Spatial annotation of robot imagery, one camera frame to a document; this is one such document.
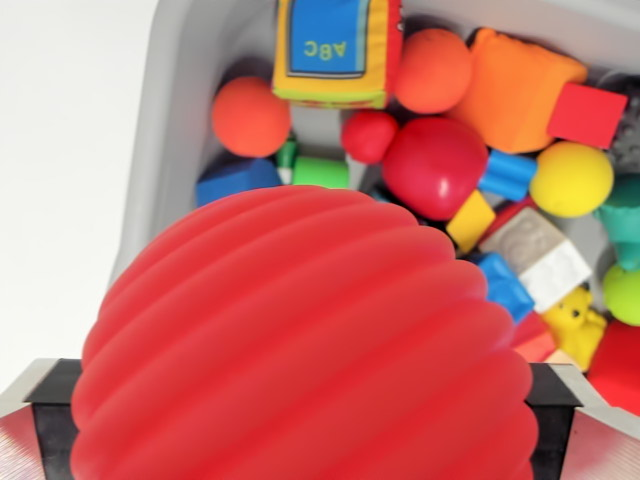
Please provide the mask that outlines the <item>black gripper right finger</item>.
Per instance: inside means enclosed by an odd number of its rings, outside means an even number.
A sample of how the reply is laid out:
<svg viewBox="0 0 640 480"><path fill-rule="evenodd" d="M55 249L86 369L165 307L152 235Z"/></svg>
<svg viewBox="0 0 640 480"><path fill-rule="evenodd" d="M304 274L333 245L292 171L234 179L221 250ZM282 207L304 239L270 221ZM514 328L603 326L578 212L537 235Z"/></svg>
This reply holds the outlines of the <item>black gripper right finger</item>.
<svg viewBox="0 0 640 480"><path fill-rule="evenodd" d="M532 363L526 399L539 438L535 479L639 477L639 417L609 405L573 365Z"/></svg>

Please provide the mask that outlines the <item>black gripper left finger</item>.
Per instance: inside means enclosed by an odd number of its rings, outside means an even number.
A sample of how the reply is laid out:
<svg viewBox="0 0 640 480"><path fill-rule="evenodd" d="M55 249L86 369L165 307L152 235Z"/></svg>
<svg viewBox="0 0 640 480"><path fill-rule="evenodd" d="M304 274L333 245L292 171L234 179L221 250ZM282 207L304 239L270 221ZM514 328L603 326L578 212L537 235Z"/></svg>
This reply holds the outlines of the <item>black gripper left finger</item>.
<svg viewBox="0 0 640 480"><path fill-rule="evenodd" d="M1 393L1 477L70 479L78 359L36 359Z"/></svg>

